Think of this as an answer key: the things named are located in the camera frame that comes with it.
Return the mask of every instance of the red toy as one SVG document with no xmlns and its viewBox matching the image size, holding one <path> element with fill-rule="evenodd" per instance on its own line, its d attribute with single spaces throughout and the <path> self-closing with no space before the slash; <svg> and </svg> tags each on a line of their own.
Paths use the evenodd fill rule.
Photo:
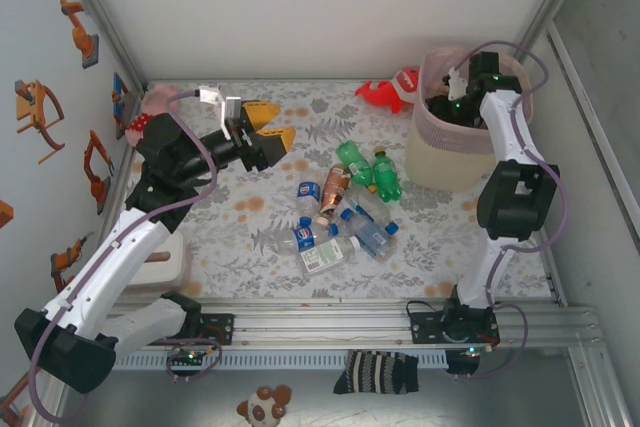
<svg viewBox="0 0 640 427">
<path fill-rule="evenodd" d="M 391 112 L 397 114 L 404 104 L 414 104 L 419 72 L 418 67 L 405 67 L 393 79 L 378 82 L 375 88 L 373 81 L 368 80 L 356 90 L 356 95 L 362 95 L 373 105 L 390 105 Z"/>
<path fill-rule="evenodd" d="M 166 100 L 177 94 L 178 88 L 173 85 L 157 84 L 153 87 L 151 92 L 148 92 L 142 100 L 142 106 L 140 110 L 142 113 L 131 121 L 129 126 L 124 131 L 124 135 L 127 137 L 127 142 L 131 147 L 135 147 L 138 141 L 142 138 L 142 133 L 154 115 L 164 114 L 167 112 Z M 171 103 L 173 110 L 178 110 L 180 105 L 179 101 Z"/>
</svg>

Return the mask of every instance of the brown dog plush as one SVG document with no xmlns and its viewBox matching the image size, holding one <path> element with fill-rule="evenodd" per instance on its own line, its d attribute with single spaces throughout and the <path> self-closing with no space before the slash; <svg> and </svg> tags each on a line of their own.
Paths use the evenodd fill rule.
<svg viewBox="0 0 640 427">
<path fill-rule="evenodd" d="M 291 401 L 291 389 L 279 385 L 275 390 L 260 387 L 255 394 L 236 409 L 253 427 L 276 427 L 286 414 L 285 405 Z"/>
</svg>

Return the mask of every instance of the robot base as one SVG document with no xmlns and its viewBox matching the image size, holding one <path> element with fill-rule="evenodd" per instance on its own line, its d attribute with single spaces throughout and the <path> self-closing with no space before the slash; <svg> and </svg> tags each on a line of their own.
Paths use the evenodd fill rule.
<svg viewBox="0 0 640 427">
<path fill-rule="evenodd" d="M 412 312 L 409 315 L 414 344 L 450 344 L 447 360 L 451 374 L 472 374 L 478 368 L 480 353 L 500 343 L 493 309 L 472 309 L 461 305 L 457 286 L 438 312 Z"/>
</svg>

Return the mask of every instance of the green soda bottle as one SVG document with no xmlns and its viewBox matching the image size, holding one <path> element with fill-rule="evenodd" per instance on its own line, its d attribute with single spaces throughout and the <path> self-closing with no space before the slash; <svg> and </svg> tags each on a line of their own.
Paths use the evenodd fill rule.
<svg viewBox="0 0 640 427">
<path fill-rule="evenodd" d="M 358 146 L 352 140 L 340 144 L 336 149 L 336 154 L 340 161 L 347 166 L 351 172 L 351 180 L 356 184 L 369 187 L 373 181 L 373 171 L 369 162 L 362 156 L 358 150 Z"/>
<path fill-rule="evenodd" d="M 378 186 L 378 195 L 383 202 L 398 200 L 402 195 L 402 187 L 398 182 L 393 160 L 387 157 L 384 147 L 376 149 L 376 161 L 373 163 L 373 175 Z"/>
</svg>

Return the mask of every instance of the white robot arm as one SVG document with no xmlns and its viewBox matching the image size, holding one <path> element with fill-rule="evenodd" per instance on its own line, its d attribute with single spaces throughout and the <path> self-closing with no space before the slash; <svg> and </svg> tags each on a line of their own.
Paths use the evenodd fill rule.
<svg viewBox="0 0 640 427">
<path fill-rule="evenodd" d="M 210 88 L 202 87 L 167 103 L 193 95 L 207 101 L 210 94 Z M 106 240 L 41 311 L 24 309 L 15 321 L 32 361 L 30 385 L 40 367 L 87 393 L 104 381 L 117 359 L 140 347 L 178 333 L 181 339 L 198 336 L 200 305 L 177 292 L 126 316 L 107 319 L 107 315 L 144 260 L 176 230 L 191 205 L 213 191 L 217 171 L 237 159 L 247 171 L 254 167 L 261 171 L 291 149 L 293 127 L 263 128 L 278 115 L 277 105 L 227 97 L 222 106 L 223 128 L 201 139 L 171 109 L 148 122 L 136 146 L 145 158 L 141 179 Z M 211 179 L 199 178 L 207 172 Z M 198 194 L 195 187 L 203 185 Z M 34 404 L 40 412 L 35 399 Z"/>
<path fill-rule="evenodd" d="M 493 143 L 493 150 L 498 162 L 513 160 L 520 165 L 535 166 L 537 164 L 524 153 L 518 143 L 510 118 L 511 106 L 514 105 L 518 97 L 519 94 L 513 90 L 488 92 L 485 94 L 482 104 L 480 105 L 480 116 L 486 122 L 489 133 L 491 134 L 491 142 Z M 515 116 L 518 129 L 527 149 L 536 157 L 542 159 L 542 156 L 531 139 L 522 104 L 516 107 Z M 476 309 L 489 307 L 489 301 L 486 295 L 486 283 L 491 268 L 504 247 L 521 243 L 518 238 L 508 236 L 492 239 L 489 234 L 487 234 L 483 237 L 474 253 L 471 271 L 458 283 L 458 298 L 462 305 L 468 305 Z M 503 253 L 500 265 L 493 276 L 490 292 L 491 297 L 493 297 L 493 289 L 495 289 L 500 282 L 504 269 L 514 253 L 515 251 L 511 249 Z"/>
</svg>

